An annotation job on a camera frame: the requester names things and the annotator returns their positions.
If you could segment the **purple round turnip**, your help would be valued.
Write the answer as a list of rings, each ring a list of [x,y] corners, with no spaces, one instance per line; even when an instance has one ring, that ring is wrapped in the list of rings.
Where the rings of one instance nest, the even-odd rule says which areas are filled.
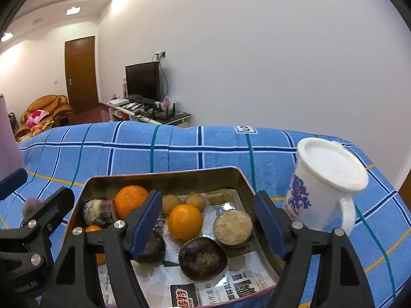
[[[35,198],[27,199],[22,207],[22,216],[27,218],[33,211],[41,207],[42,202]]]

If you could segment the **purple cut yam piece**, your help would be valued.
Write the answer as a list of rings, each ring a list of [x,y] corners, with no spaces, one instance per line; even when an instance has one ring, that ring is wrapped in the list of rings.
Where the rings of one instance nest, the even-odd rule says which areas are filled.
[[[119,219],[112,199],[91,199],[83,206],[83,218],[88,226],[106,227]]]

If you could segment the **large orange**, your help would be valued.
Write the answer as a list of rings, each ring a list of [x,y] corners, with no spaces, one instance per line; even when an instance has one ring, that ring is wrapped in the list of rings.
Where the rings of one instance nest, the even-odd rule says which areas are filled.
[[[133,209],[139,208],[145,202],[148,194],[142,186],[130,185],[122,188],[114,198],[118,217],[125,220]]]

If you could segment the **dark mangosteen shell half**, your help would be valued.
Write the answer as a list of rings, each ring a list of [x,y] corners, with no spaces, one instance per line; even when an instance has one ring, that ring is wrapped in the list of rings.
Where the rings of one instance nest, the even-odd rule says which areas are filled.
[[[137,257],[140,264],[158,264],[164,260],[166,243],[161,234],[153,230],[144,251]]]

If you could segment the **cut yam round piece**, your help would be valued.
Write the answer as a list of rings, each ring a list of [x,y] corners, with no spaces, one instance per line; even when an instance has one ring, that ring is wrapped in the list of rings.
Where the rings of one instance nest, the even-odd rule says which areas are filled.
[[[244,211],[231,209],[220,214],[213,223],[213,233],[221,244],[240,247],[251,237],[253,223]]]

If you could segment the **small yellow-green fruit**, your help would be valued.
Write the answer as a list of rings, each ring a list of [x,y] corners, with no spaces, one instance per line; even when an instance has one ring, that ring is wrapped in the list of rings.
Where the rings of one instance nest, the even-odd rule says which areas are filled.
[[[202,213],[206,207],[204,197],[197,192],[191,192],[187,197],[185,197],[185,204],[196,207]]]
[[[177,195],[168,194],[162,198],[162,213],[168,216],[172,210],[181,204],[181,200]]]

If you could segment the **small orange tangerine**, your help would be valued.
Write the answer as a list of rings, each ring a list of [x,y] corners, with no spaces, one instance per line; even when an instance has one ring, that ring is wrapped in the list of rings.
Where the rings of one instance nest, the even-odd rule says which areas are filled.
[[[187,241],[200,235],[203,226],[202,212],[195,206],[180,204],[172,209],[168,218],[170,235]]]

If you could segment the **purple electric kettle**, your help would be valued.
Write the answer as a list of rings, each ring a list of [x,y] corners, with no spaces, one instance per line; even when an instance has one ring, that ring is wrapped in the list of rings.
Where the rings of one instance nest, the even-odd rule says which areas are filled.
[[[24,164],[9,121],[4,95],[0,97],[0,179],[3,181]]]

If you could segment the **blue plaid tablecloth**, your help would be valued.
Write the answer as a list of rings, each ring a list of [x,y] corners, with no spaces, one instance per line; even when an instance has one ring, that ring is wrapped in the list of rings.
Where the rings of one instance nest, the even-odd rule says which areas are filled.
[[[79,195],[89,178],[103,175],[235,166],[281,206],[304,137],[260,127],[181,129],[130,121],[56,127],[20,143],[29,177],[1,202],[1,227],[20,226],[27,199],[45,199],[62,186]],[[410,280],[410,211],[359,147],[350,141],[343,146],[369,175],[369,185],[354,199],[360,215],[350,240],[376,307],[388,307]]]

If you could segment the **white floral mug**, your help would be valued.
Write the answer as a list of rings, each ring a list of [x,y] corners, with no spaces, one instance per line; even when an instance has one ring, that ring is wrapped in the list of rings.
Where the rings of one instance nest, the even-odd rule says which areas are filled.
[[[337,217],[346,235],[354,229],[354,197],[365,190],[369,176],[359,159],[337,141],[303,138],[283,209],[293,221],[323,231]]]

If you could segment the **white tv stand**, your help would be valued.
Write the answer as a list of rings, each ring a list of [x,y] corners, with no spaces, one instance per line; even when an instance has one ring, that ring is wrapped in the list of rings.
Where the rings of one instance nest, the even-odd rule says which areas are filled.
[[[128,99],[112,99],[104,103],[109,111],[110,121],[133,121],[148,124],[165,124],[177,127],[189,127],[192,114],[177,111],[175,105],[166,105],[163,109],[159,102],[144,104],[130,102]]]

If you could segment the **pink metal tin box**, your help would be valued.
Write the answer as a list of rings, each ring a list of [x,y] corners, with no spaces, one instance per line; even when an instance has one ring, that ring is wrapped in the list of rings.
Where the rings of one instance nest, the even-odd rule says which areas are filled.
[[[149,307],[176,307],[175,295],[188,296],[192,307],[266,307],[274,293],[282,262],[272,254],[254,213],[254,189],[236,167],[161,172],[90,178],[79,193],[65,232],[86,227],[83,205],[90,199],[112,199],[125,186],[137,185],[176,195],[184,202],[190,193],[205,201],[200,235],[214,239],[213,224],[223,212],[238,209],[249,214],[253,233],[240,247],[224,247],[228,265],[223,273],[206,282],[186,277],[178,263],[183,243],[169,233],[168,217],[160,214],[154,226],[165,242],[163,262],[132,266]]]

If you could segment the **brown wooden door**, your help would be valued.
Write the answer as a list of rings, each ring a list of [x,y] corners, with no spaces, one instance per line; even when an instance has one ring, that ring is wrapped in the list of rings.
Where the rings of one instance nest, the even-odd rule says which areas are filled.
[[[65,42],[66,88],[75,115],[90,111],[99,104],[95,43],[95,36]]]

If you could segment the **black flat television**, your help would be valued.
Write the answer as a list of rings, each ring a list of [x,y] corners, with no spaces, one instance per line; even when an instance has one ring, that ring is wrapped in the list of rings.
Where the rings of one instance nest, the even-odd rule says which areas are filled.
[[[127,94],[160,100],[160,64],[147,62],[125,67]]]

